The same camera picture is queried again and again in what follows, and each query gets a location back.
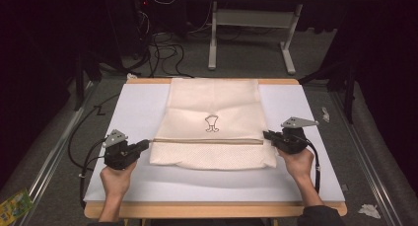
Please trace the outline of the crumpled white paper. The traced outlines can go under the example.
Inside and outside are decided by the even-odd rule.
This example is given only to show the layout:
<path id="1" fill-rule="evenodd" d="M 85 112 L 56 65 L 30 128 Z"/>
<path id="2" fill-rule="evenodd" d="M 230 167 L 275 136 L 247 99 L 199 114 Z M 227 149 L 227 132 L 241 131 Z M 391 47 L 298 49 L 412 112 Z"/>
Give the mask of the crumpled white paper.
<path id="1" fill-rule="evenodd" d="M 381 219 L 381 215 L 377 211 L 377 207 L 375 205 L 363 204 L 358 212 L 376 219 Z"/>

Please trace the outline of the black metal stand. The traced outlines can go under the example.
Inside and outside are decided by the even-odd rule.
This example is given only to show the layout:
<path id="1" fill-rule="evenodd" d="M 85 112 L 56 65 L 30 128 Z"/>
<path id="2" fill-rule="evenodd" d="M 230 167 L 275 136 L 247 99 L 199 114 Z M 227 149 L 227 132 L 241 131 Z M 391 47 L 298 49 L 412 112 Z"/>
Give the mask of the black metal stand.
<path id="1" fill-rule="evenodd" d="M 76 84 L 76 105 L 74 110 L 78 111 L 85 100 L 85 80 L 87 75 L 90 81 L 100 82 L 102 73 L 96 55 L 91 51 L 79 52 L 76 56 L 75 84 Z"/>
<path id="2" fill-rule="evenodd" d="M 310 83 L 313 80 L 327 79 L 327 90 L 336 92 L 341 89 L 345 91 L 343 110 L 347 120 L 353 122 L 353 101 L 354 85 L 355 85 L 356 68 L 348 61 L 337 61 L 330 65 L 319 68 L 316 72 L 311 73 L 298 82 L 302 85 Z"/>

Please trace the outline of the person's left hand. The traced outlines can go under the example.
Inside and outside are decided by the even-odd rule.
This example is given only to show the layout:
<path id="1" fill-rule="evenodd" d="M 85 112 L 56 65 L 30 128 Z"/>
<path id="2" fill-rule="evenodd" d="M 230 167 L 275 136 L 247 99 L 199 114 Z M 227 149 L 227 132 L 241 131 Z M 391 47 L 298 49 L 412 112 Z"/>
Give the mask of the person's left hand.
<path id="1" fill-rule="evenodd" d="M 100 177 L 104 186 L 106 200 L 122 200 L 130 186 L 130 179 L 136 162 L 130 164 L 123 170 L 115 170 L 111 167 L 104 167 Z"/>

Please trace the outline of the white table mat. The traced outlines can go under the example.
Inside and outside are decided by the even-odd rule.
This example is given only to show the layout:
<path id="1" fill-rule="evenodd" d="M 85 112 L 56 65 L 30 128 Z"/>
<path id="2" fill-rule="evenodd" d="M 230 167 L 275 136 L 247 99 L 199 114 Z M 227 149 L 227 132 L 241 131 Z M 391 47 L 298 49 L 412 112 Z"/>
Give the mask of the white table mat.
<path id="1" fill-rule="evenodd" d="M 313 119 L 300 85 L 261 85 L 267 128 L 277 131 L 291 116 Z M 109 130 L 117 129 L 130 143 L 151 139 L 163 117 L 167 84 L 126 84 L 117 101 Z M 282 158 L 275 168 L 249 171 L 197 171 L 149 163 L 144 151 L 135 168 L 126 201 L 133 202 L 296 202 L 301 199 Z"/>

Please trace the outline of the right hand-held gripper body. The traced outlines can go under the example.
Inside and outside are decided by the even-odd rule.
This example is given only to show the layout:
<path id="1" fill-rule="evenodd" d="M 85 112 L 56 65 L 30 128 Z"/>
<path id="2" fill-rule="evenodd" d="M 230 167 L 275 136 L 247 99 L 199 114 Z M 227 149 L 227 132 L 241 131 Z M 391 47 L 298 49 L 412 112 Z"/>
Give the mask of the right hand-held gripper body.
<path id="1" fill-rule="evenodd" d="M 319 125 L 319 122 L 291 116 L 281 124 L 282 131 L 275 141 L 277 148 L 287 154 L 301 153 L 311 145 L 311 142 L 305 136 L 304 128 L 314 125 Z"/>

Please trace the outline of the white metal desk frame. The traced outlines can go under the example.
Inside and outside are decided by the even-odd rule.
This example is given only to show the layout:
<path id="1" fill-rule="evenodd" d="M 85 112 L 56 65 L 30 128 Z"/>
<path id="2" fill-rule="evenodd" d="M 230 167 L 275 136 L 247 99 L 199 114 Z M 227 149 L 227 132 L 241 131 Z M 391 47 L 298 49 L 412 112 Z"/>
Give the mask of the white metal desk frame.
<path id="1" fill-rule="evenodd" d="M 208 69 L 215 70 L 217 66 L 217 28 L 219 26 L 286 29 L 287 38 L 281 41 L 279 45 L 287 73 L 289 75 L 295 75 L 296 69 L 290 53 L 290 45 L 302 9 L 302 4 L 297 4 L 296 8 L 291 12 L 219 9 L 217 2 L 213 2 Z"/>

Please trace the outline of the metal floor rail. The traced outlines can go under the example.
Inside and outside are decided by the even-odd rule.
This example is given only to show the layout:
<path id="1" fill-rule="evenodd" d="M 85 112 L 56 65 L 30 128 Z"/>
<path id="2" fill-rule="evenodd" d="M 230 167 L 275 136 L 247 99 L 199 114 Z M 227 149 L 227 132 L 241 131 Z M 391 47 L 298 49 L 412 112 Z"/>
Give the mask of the metal floor rail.
<path id="1" fill-rule="evenodd" d="M 89 81 L 85 88 L 82 91 L 85 94 L 84 100 L 80 103 L 80 107 L 73 111 L 71 118 L 69 119 L 68 124 L 63 130 L 58 142 L 49 152 L 46 157 L 42 167 L 40 168 L 35 181 L 29 189 L 29 194 L 33 200 L 33 208 L 27 212 L 21 219 L 13 223 L 11 226 L 28 226 L 29 221 L 31 220 L 44 192 L 46 191 L 58 165 L 62 159 L 62 156 L 65 152 L 66 145 L 69 141 L 72 131 L 75 129 L 76 124 L 81 119 L 83 112 L 85 111 L 85 106 L 91 95 L 95 92 L 99 86 L 98 82 Z"/>
<path id="2" fill-rule="evenodd" d="M 383 185 L 381 178 L 378 176 L 376 169 L 367 151 L 359 137 L 357 130 L 354 125 L 349 122 L 346 117 L 345 111 L 343 110 L 343 103 L 338 93 L 331 92 L 329 94 L 330 99 L 336 106 L 339 116 L 342 118 L 345 127 L 348 130 L 350 138 L 354 144 L 354 150 L 362 168 L 362 171 L 367 179 L 368 185 L 377 201 L 381 216 L 386 222 L 387 226 L 402 226 L 398 223 L 398 216 L 396 210 L 393 208 L 390 197 L 387 194 L 386 187 Z"/>

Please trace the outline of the cream mesh laundry bag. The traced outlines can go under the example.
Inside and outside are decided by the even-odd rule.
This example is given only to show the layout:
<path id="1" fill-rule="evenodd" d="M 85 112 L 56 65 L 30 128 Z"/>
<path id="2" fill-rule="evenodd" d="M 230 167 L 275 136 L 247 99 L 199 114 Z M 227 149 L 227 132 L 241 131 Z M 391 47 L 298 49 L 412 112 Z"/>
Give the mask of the cream mesh laundry bag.
<path id="1" fill-rule="evenodd" d="M 150 163 L 194 170 L 274 168 L 256 80 L 173 79 Z"/>

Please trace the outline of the person's right hand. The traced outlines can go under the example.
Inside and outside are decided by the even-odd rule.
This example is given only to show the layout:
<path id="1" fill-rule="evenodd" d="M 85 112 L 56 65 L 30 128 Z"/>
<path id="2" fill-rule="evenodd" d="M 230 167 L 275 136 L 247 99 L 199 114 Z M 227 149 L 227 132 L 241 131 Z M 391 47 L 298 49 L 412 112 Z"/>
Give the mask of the person's right hand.
<path id="1" fill-rule="evenodd" d="M 287 154 L 279 150 L 279 155 L 284 159 L 286 169 L 297 184 L 306 184 L 312 181 L 311 169 L 314 154 L 305 149 L 297 154 Z"/>

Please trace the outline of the green printed packet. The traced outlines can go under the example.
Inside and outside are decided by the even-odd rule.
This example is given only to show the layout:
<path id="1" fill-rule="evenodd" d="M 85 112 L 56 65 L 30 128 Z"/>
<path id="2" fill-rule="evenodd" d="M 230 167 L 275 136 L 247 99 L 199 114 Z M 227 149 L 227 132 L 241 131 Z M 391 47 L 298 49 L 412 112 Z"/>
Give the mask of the green printed packet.
<path id="1" fill-rule="evenodd" d="M 34 207 L 26 189 L 21 189 L 0 203 L 0 226 L 10 226 Z"/>

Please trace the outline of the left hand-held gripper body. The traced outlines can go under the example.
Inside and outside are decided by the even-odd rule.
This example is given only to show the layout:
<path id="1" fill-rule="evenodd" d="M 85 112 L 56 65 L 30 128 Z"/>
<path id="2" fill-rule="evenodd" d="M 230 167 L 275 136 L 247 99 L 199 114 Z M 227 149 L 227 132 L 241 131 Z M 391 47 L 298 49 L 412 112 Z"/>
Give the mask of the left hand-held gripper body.
<path id="1" fill-rule="evenodd" d="M 128 144 L 127 136 L 114 129 L 103 143 L 104 163 L 114 170 L 124 170 L 135 162 L 139 154 L 137 144 Z"/>

